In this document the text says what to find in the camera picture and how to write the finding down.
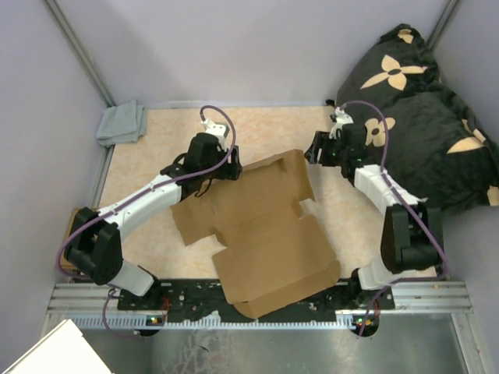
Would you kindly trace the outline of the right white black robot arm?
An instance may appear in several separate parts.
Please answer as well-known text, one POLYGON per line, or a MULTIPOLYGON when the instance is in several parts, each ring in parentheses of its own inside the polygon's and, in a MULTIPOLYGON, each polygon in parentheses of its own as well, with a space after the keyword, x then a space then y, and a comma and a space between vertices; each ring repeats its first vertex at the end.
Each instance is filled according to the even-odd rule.
POLYGON ((443 228, 441 210, 403 189, 364 143, 366 130, 345 125, 334 135, 314 134, 305 152, 309 164, 339 167, 342 177, 365 195, 384 218, 380 256, 352 272, 358 282, 347 290, 349 303, 366 308, 375 299, 375 290, 398 279, 413 279, 431 267, 442 273, 443 228))

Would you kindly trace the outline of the brown cardboard box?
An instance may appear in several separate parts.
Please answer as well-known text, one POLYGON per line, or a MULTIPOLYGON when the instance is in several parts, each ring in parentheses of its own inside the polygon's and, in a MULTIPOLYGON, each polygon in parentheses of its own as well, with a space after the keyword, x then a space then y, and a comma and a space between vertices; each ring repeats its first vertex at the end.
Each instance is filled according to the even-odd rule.
POLYGON ((236 181, 219 181, 172 207, 185 245, 215 236, 212 256, 225 298, 256 319, 335 285, 341 264, 318 219, 302 150, 248 164, 236 181))

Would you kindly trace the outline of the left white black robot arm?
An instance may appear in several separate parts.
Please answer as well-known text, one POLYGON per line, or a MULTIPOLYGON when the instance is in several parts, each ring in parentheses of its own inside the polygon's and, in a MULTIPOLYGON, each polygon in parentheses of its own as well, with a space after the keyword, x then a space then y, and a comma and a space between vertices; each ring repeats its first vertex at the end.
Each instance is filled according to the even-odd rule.
POLYGON ((153 309, 162 298, 157 278, 124 259, 122 241, 162 210, 191 195, 201 196, 213 180, 235 181, 241 172, 236 145, 224 150, 215 135, 198 133, 187 152, 141 189, 99 210, 80 209, 63 257, 95 284, 126 290, 143 308, 153 309))

